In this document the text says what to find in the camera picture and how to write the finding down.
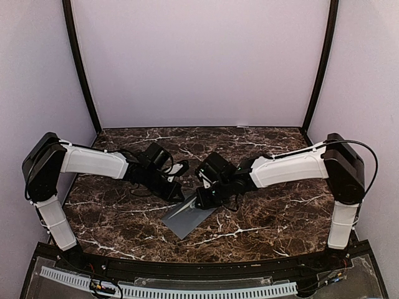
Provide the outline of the black frame post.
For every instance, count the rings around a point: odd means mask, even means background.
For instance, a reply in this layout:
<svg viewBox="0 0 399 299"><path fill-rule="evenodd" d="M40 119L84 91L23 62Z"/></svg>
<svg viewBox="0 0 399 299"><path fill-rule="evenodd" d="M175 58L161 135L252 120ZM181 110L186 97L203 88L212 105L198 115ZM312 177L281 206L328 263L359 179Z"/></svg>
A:
<svg viewBox="0 0 399 299"><path fill-rule="evenodd" d="M337 21L337 15L339 10L339 0L330 0L329 13L327 18L327 25L325 30L324 42L319 60L319 66L315 76L315 82L310 95L309 104L305 113L305 118L300 128L303 135L307 135L310 124L312 122L317 102L319 100L320 92L325 78L327 65L329 62L330 51L333 43L335 25Z"/></svg>
<svg viewBox="0 0 399 299"><path fill-rule="evenodd" d="M79 41L77 37L77 30L74 21L74 13L72 11L72 1L62 0L62 8L64 12L65 25L69 38L70 49L74 60L75 70L77 72L78 80L80 83L81 91L84 96L86 108L88 110L90 120L96 135L102 132L99 116L97 114L94 100L87 80L82 54L80 52Z"/></svg>

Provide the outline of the beige ornate letter paper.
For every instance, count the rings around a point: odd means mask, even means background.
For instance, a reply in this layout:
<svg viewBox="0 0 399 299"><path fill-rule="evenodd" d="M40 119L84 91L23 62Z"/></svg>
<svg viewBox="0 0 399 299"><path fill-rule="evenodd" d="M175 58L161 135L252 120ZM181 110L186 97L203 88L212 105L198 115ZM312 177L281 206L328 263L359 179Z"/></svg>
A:
<svg viewBox="0 0 399 299"><path fill-rule="evenodd" d="M191 200L189 200L186 204L184 204L183 206L181 206L177 211L175 211L169 218L171 219L172 217L176 216L177 214L183 212L184 210L186 210L187 208L192 208L195 207L195 201L196 201L196 196L194 198L192 198Z"/></svg>

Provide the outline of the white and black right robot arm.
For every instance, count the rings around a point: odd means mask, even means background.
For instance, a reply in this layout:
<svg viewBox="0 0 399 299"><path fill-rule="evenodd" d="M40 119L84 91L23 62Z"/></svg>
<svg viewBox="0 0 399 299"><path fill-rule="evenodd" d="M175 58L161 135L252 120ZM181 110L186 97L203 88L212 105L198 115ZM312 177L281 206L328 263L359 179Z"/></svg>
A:
<svg viewBox="0 0 399 299"><path fill-rule="evenodd" d="M330 133L319 143L282 154L259 154L238 165L212 152L195 170L203 183L195 191L192 206L202 211L217 209L230 199L277 184L323 179L334 199L327 250L318 257L324 270L332 270L342 260L342 251L358 221L364 199L373 186L365 182L365 162L353 149L358 145L375 156L371 147Z"/></svg>

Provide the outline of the right black frame post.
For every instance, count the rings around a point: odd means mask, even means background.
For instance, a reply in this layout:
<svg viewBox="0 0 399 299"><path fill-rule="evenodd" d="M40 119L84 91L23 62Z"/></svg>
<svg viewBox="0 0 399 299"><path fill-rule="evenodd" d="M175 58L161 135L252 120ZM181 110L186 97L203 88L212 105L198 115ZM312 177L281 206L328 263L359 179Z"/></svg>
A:
<svg viewBox="0 0 399 299"><path fill-rule="evenodd" d="M317 102L319 100L320 92L325 78L327 65L329 62L330 51L333 43L335 25L337 21L337 15L339 10L339 0L330 0L329 13L327 18L327 25L325 30L324 42L319 60L319 66L315 76L315 82L310 95L309 104L305 113L305 118L300 128L303 135L307 135L310 124L312 122Z"/></svg>

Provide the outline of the left black frame post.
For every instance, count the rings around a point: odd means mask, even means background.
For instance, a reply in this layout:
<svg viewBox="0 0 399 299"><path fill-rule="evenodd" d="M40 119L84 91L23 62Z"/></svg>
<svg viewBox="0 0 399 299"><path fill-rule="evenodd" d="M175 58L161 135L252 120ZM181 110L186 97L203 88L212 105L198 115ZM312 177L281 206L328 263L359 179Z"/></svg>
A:
<svg viewBox="0 0 399 299"><path fill-rule="evenodd" d="M74 60L75 70L77 72L78 80L80 83L81 91L84 96L86 108L88 110L90 120L96 135L102 132L99 116L97 114L94 100L87 80L82 54L80 52L79 41L77 37L77 30L74 21L74 13L72 11L72 1L62 0L62 8L64 12L65 25L69 38L70 49Z"/></svg>

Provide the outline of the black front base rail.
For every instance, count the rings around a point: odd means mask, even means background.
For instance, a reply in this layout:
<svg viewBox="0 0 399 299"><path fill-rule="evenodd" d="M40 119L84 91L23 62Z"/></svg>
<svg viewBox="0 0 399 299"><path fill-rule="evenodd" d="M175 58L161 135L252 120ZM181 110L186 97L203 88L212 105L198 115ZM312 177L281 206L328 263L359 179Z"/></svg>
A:
<svg viewBox="0 0 399 299"><path fill-rule="evenodd" d="M82 270L96 278L134 281L136 278L183 280L222 280L235 278L272 277L301 283L316 280L317 274L355 266L355 258L367 256L376 272L375 257L369 241L351 242L343 250L325 249L312 254L278 259L233 263L166 263L119 259L82 253Z"/></svg>

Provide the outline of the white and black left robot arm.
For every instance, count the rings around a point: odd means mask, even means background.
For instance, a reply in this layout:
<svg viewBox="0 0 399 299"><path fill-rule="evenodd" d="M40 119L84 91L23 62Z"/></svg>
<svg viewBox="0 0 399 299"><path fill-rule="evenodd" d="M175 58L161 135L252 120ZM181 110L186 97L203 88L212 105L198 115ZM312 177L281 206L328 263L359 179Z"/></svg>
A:
<svg viewBox="0 0 399 299"><path fill-rule="evenodd" d="M95 149L45 133L22 162L24 196L38 213L63 260L75 272L84 271L88 258L76 247L72 231L59 200L59 179L65 175L101 176L145 187L151 195L166 202L183 202L185 197L177 178L189 170L185 159L175 161L157 143L143 151Z"/></svg>

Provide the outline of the grey paper envelope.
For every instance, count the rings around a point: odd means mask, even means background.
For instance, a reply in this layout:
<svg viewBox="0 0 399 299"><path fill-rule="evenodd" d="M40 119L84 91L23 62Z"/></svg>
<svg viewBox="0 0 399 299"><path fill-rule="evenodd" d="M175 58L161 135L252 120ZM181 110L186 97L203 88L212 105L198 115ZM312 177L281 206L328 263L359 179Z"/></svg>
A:
<svg viewBox="0 0 399 299"><path fill-rule="evenodd" d="M216 210L216 208L203 210L192 207L187 208L171 219L169 218L175 211L177 211L181 206L186 204L195 196L195 192L193 192L185 199L184 202L177 204L171 211L167 212L161 218L162 223L164 223L164 225L166 225L167 228L169 228L180 240L183 240L190 233L192 233L196 227L198 227Z"/></svg>

